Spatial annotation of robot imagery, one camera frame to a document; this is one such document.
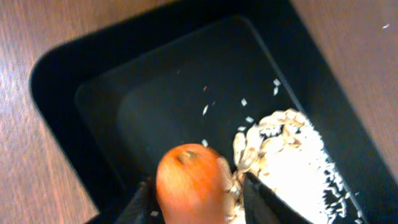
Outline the orange carrot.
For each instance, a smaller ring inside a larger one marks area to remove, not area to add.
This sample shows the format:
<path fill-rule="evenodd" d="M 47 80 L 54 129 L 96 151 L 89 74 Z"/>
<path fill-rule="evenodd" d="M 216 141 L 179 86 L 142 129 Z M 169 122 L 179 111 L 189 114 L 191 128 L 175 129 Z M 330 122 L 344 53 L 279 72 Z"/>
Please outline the orange carrot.
<path fill-rule="evenodd" d="M 182 144 L 161 158 L 155 192 L 166 224 L 225 222 L 219 156 L 201 144 Z"/>

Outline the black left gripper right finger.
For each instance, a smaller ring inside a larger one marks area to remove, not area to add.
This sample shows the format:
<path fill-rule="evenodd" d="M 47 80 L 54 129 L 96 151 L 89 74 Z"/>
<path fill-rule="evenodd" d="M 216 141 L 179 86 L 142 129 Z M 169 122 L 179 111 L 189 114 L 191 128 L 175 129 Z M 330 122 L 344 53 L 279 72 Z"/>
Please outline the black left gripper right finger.
<path fill-rule="evenodd" d="M 247 173 L 243 186 L 247 224 L 309 224 L 252 173 Z"/>

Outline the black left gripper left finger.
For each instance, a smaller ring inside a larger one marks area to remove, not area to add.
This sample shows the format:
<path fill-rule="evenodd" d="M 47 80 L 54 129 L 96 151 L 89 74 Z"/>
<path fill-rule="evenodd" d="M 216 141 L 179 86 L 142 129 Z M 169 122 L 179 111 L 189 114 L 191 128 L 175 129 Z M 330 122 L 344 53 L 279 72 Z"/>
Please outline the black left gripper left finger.
<path fill-rule="evenodd" d="M 164 224 L 153 182 L 141 182 L 133 198 L 118 216 L 116 224 Z"/>

